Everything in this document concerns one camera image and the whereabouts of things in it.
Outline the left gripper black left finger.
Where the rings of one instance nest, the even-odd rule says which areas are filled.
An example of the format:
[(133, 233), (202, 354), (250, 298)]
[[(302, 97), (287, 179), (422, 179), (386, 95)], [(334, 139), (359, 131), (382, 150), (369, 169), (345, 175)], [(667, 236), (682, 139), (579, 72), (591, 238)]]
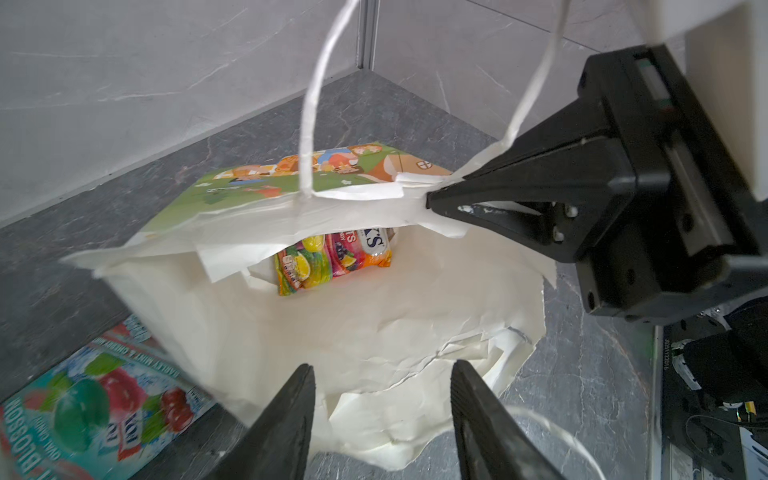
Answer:
[(302, 479), (315, 408), (315, 375), (300, 365), (209, 479)]

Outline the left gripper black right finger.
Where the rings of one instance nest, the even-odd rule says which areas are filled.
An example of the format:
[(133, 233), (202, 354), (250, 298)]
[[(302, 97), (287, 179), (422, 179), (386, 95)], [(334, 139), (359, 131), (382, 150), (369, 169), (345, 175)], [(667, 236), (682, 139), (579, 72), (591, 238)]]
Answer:
[(454, 363), (451, 411), (463, 479), (561, 479), (474, 367)]

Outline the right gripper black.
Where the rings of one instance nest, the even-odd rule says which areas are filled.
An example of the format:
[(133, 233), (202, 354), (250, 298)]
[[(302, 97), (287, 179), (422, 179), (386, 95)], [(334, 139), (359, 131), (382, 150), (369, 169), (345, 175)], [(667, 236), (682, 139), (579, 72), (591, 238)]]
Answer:
[(666, 325), (765, 294), (767, 204), (669, 51), (591, 56), (579, 93), (599, 99), (567, 105), (428, 208), (561, 263), (592, 249), (577, 272), (595, 316)]

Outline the teal snack packet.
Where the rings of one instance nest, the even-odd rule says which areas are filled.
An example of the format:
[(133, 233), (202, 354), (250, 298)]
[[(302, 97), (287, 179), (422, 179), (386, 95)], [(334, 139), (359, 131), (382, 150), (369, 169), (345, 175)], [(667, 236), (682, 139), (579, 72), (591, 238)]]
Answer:
[(134, 316), (1, 404), (4, 479), (129, 479), (214, 405)]

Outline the white floral paper bag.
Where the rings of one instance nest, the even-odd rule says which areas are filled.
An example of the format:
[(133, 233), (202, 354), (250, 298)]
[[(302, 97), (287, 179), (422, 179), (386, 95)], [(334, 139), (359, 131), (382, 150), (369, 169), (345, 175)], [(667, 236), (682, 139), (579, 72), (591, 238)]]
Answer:
[[(204, 176), (118, 248), (69, 255), (104, 280), (192, 378), (244, 423), (301, 364), (317, 381), (312, 451), (399, 470), (451, 425), (449, 375), (466, 360), (503, 392), (544, 336), (554, 262), (442, 217), (430, 193), (459, 174), (364, 143), (316, 151), (322, 81), (356, 3), (325, 38), (299, 151)], [(274, 255), (315, 235), (393, 228), (389, 267), (290, 296)]]

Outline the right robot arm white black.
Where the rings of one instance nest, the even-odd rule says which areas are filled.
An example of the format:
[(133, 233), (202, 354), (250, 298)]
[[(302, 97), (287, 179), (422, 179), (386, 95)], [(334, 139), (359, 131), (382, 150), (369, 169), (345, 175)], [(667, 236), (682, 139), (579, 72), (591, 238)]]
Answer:
[(427, 207), (576, 267), (586, 312), (662, 327), (663, 435), (767, 474), (767, 204), (668, 49), (591, 56), (578, 96)]

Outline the orange pink Fox's candy bag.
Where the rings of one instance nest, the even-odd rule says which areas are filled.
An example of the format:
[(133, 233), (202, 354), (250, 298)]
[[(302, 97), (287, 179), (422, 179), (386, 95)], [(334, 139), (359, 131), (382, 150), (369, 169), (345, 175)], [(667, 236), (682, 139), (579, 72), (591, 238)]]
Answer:
[(368, 228), (307, 237), (274, 255), (280, 296), (312, 289), (361, 269), (389, 267), (393, 228)]

